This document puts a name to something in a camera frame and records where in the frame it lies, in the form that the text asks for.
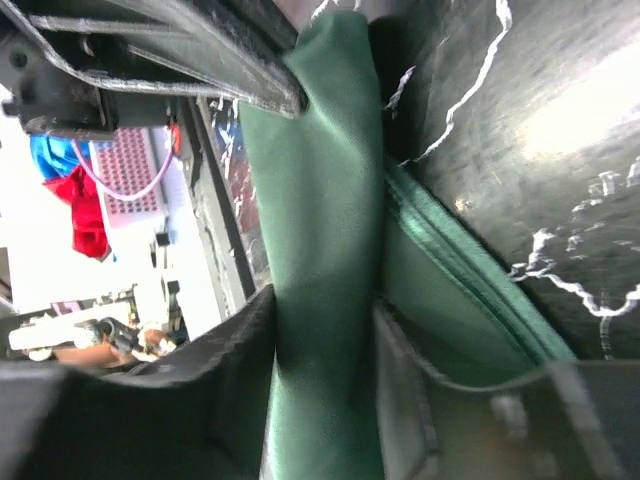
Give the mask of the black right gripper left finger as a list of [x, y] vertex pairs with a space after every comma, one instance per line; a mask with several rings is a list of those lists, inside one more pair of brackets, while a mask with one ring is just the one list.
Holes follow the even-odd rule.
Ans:
[[5, 479], [255, 479], [275, 350], [265, 287], [166, 357], [99, 376], [1, 365]]

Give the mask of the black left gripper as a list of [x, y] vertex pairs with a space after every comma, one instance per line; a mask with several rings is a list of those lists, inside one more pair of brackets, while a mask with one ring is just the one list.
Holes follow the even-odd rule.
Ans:
[[1, 113], [28, 135], [163, 126], [170, 99], [156, 95], [287, 118], [307, 106], [281, 58], [297, 32], [273, 1], [4, 1], [1, 14]]

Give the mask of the green cloth napkin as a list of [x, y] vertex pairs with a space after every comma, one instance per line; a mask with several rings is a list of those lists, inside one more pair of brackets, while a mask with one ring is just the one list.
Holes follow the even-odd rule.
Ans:
[[270, 463], [278, 479], [387, 479], [376, 301], [463, 386], [496, 386], [573, 354], [477, 241], [385, 158], [365, 17], [315, 19], [284, 61], [307, 111], [240, 109], [276, 300]]

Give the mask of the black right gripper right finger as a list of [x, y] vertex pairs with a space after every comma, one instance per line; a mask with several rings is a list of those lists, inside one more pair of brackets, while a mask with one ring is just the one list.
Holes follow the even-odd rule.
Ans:
[[387, 479], [636, 479], [639, 364], [553, 362], [468, 387], [372, 308], [376, 410]]

